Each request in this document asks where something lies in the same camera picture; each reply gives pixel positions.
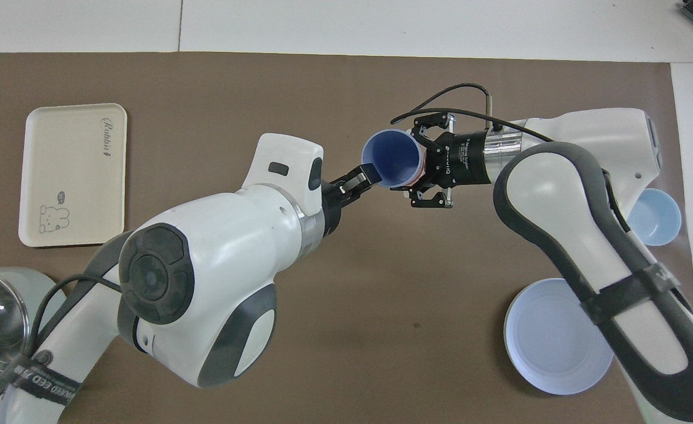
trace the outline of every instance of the cable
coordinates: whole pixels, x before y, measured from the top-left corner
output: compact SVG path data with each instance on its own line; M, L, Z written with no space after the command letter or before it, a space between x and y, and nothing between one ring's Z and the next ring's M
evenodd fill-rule
M537 131L532 131L528 128L524 128L521 125L517 125L517 124L514 124L514 123L509 122L509 121L504 121L503 119L494 118L492 116L485 115L484 113L477 113L477 112L471 112L468 110L462 110L461 108L419 108L419 110L410 110L407 113L402 113L401 115L398 115L396 118L393 118L391 120L391 125L395 125L397 123L400 123L405 118L409 118L410 116L422 115L423 113L439 113L439 112L456 113L458 115L472 116L473 118L480 118L480 119L483 119L485 121L490 121L494 124L500 124L500 125L504 125L505 127L508 127L508 128L513 128L514 130L519 130L523 133L527 133L533 137L537 137L538 139L549 142L549 143L555 141L555 140L551 139L551 137L547 137L543 134L540 134Z
M449 91L453 91L457 88L462 88L462 87L476 88L485 94L486 99L488 99L490 97L490 93L487 91L487 89L484 88L483 86L481 86L480 84L475 84L473 82L463 82L461 84L452 85L448 88L444 88L441 91L438 91L437 93L430 96L429 99L425 100L424 102L419 104L418 107L413 108L412 110L418 110L419 108L423 108L423 107L425 107L425 105L429 104L429 102L432 102L433 100L437 99L438 97L443 96L443 94L446 94Z
M29 330L29 344L26 347L26 351L24 352L26 356L32 357L32 355L39 347L37 346L37 333L39 333L40 331L42 315L43 313L45 313L45 309L48 307L48 303L53 298L53 295L55 295L56 292L58 292L58 290L61 290L62 287L64 287L72 281L93 281L96 283L103 284L104 286L110 288L111 290L115 290L116 292L121 292L121 287L118 286L118 284L114 284L112 281L108 281L103 277L89 276L88 274L74 274L73 276L66 277L66 279L59 281L58 284L53 286L53 288L51 290L48 290L45 296L43 296L42 301L40 302L40 306L37 308L35 320L33 321L32 327Z

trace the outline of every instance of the cable tie strap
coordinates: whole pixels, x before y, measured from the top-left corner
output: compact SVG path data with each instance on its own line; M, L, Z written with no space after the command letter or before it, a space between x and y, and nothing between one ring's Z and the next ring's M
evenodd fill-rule
M603 288L584 300L581 307L594 325L599 325L677 286L677 280L665 266L654 263Z
M69 405L79 391L79 383L24 355L17 357L4 370L4 381L36 398Z

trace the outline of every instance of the brown mat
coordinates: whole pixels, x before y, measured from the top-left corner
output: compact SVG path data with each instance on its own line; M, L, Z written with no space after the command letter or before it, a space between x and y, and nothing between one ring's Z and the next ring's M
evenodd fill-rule
M33 249L17 238L24 120L45 105L117 102L129 117L127 223L236 191L263 132L325 149L324 177L445 86L473 81L500 118L636 107L658 126L666 167L654 186L684 206L667 64L278 54L0 54L0 266L60 279L95 247ZM433 105L483 110L473 92ZM483 128L460 118L457 131ZM452 210L417 210L375 188L344 210L317 252L282 272L276 335L238 381L194 389L113 343L61 422L641 422L613 365L579 395L532 388L502 340L527 284L558 276L506 228L492 186L460 187ZM693 297L685 228L652 249Z

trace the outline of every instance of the cartoon bear drawing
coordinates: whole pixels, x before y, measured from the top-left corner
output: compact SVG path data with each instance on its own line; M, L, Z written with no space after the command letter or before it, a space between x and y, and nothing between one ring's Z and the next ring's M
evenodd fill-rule
M53 231L69 226L69 210L65 207L40 207L40 234L53 233Z

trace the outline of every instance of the light blue cup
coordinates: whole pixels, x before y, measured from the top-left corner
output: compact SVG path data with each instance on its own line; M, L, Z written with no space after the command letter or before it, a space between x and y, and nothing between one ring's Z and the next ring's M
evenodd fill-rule
M422 148L405 131L376 132L362 148L362 163L373 164L383 179L379 184L394 188L412 183L424 166Z
M681 211L677 202L662 190L645 188L626 220L642 243L662 246L681 230Z

